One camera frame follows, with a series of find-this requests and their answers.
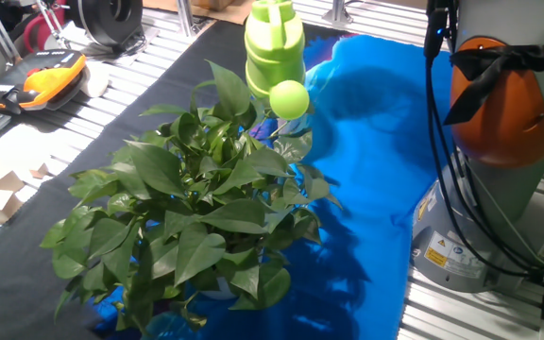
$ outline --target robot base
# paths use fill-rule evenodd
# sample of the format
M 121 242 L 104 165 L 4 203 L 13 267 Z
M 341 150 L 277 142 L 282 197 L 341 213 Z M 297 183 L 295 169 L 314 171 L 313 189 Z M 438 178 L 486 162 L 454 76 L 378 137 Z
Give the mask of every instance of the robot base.
M 478 226 L 466 217 L 467 213 L 459 204 L 452 181 L 449 180 L 451 175 L 448 168 L 444 169 L 444 178 L 454 215 L 468 242 L 493 264 L 521 272 L 521 269 L 505 258 Z M 463 185 L 462 180 L 459 184 L 462 188 L 468 188 Z M 465 196 L 468 205 L 472 207 L 471 196 Z M 540 251 L 544 247 L 544 195 L 535 193 L 523 216 L 513 225 L 534 251 Z M 519 254 L 529 254 L 509 227 L 501 226 L 494 228 L 494 231 Z M 435 283 L 455 291 L 513 292 L 521 282 L 521 278 L 508 276 L 487 267 L 463 245 L 451 223 L 438 181 L 416 206 L 412 250 L 413 265 L 419 272 Z

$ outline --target slotted aluminum surface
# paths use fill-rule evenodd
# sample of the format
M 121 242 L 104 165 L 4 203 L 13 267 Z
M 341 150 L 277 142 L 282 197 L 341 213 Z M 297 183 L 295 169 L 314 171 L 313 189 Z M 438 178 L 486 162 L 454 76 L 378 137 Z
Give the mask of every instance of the slotted aluminum surface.
M 425 37 L 427 18 L 421 9 L 376 1 L 354 3 L 348 6 L 354 22 L 332 25 L 322 19 L 331 9 L 332 0 L 296 0 L 294 4 L 304 23 L 415 45 L 422 45 Z M 110 84 L 101 98 L 79 96 L 57 112 L 33 116 L 51 127 L 53 132 L 48 133 L 48 137 L 59 143 L 47 162 L 52 176 L 66 168 L 103 127 L 151 86 L 193 41 L 178 34 L 176 13 L 147 9 L 144 24 L 158 28 L 159 36 L 131 67 L 107 66 Z M 43 182 L 26 181 L 27 186 L 18 193 L 23 201 L 32 197 Z M 452 292 L 411 269 L 398 339 L 544 340 L 544 321 L 540 319 L 542 296 L 543 288 L 528 282 L 510 297 L 492 292 L 475 295 Z

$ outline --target black strap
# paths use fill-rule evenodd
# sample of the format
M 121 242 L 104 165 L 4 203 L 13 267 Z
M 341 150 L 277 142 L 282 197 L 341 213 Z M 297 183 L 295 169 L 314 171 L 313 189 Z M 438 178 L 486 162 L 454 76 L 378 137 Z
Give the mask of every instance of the black strap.
M 544 45 L 464 50 L 450 56 L 450 61 L 471 83 L 450 108 L 444 125 L 471 120 L 494 90 L 502 71 L 544 71 Z

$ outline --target plant pot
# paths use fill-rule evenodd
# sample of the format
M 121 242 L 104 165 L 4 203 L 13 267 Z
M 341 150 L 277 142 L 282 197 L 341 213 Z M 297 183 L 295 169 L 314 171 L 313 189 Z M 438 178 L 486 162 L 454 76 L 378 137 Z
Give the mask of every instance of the plant pot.
M 204 295 L 207 298 L 212 298 L 216 300 L 238 298 L 230 291 L 230 287 L 228 286 L 226 278 L 217 278 L 217 284 L 219 285 L 219 291 L 204 291 L 200 292 L 200 294 Z

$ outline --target green watering can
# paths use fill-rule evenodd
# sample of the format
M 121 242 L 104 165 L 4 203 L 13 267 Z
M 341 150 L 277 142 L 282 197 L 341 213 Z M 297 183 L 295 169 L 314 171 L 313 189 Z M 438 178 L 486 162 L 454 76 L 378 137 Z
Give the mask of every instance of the green watering can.
M 260 0 L 246 19 L 246 82 L 282 119 L 293 120 L 306 112 L 310 96 L 303 87 L 305 37 L 293 3 Z

